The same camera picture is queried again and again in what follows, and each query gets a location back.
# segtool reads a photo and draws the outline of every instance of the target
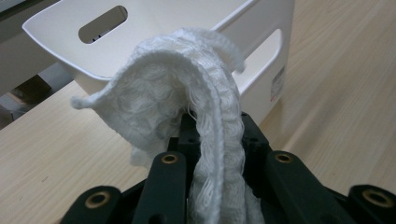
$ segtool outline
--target light wood surface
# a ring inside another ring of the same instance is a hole
[[[396,193],[396,2],[297,0],[284,95],[261,124],[273,149],[299,156],[342,193]],[[0,223],[53,223],[94,186],[145,177],[130,146],[72,82],[0,132]]]
[[[396,2],[296,1],[284,95],[262,123],[327,187],[396,193]]]

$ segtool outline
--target screw hole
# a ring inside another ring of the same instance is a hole
[[[175,156],[175,155],[170,154],[170,155],[163,156],[161,158],[161,160],[163,161],[163,163],[172,164],[172,163],[177,162],[178,157]]]
[[[276,154],[275,158],[277,161],[283,162],[283,163],[291,163],[293,161],[293,158],[289,156],[288,154]]]
[[[366,189],[362,195],[365,200],[377,206],[384,208],[391,208],[394,206],[393,200],[379,190]]]
[[[92,194],[85,201],[85,206],[91,209],[102,207],[110,200],[110,193],[108,191],[99,191]]]

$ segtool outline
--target white cloth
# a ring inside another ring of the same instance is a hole
[[[139,44],[106,87],[77,109],[92,108],[134,147],[131,162],[149,167],[166,150],[181,114],[195,111],[201,136],[190,190],[190,223],[263,223],[260,203],[245,183],[239,92],[230,71],[243,58],[226,37],[181,29]]]

